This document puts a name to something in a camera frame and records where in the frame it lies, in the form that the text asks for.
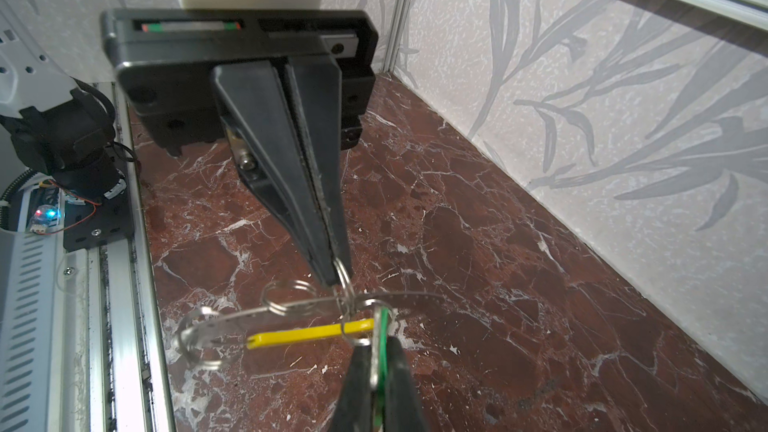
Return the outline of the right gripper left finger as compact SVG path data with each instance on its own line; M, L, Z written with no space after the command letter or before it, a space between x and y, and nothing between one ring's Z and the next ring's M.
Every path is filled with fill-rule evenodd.
M373 392L370 387L371 347L355 347L330 421L330 432L370 432Z

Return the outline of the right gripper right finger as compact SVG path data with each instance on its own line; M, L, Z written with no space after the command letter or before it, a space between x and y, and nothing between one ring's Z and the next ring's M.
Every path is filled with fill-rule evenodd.
M388 372L385 383L384 430L428 431L420 395L398 338L391 336L387 339L386 352Z

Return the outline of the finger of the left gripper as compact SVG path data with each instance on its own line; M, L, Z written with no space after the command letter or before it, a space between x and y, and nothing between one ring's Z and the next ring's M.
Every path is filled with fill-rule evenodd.
M244 141L257 163L240 171L241 180L290 233L315 279L331 287L340 277L323 279L318 273L321 222L297 135L289 60L219 65L212 71L212 88L222 124Z
M286 68L306 169L319 214L323 279L350 271L350 246L341 193L341 71L327 55L294 57Z

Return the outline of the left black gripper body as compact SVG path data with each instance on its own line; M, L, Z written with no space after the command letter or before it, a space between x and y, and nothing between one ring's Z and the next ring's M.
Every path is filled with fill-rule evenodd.
M174 157L223 138L211 72L221 64L315 53L341 71L341 147L362 135L378 31L362 10L111 9L100 16L116 82L152 140Z

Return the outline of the green key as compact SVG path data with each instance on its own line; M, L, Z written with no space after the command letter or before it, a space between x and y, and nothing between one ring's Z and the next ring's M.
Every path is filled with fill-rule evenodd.
M371 364L369 385L372 392L372 430L384 430L384 408L386 398L387 342L391 321L391 309L378 299L372 300L374 328L371 339Z

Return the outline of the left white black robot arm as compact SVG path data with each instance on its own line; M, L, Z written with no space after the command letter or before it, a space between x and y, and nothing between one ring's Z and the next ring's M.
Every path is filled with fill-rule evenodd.
M352 275L341 195L361 136L378 35L352 10L112 9L100 18L116 83L170 155L229 143L248 190L326 287ZM119 180L116 111L1 18L1 124L18 158L89 200Z

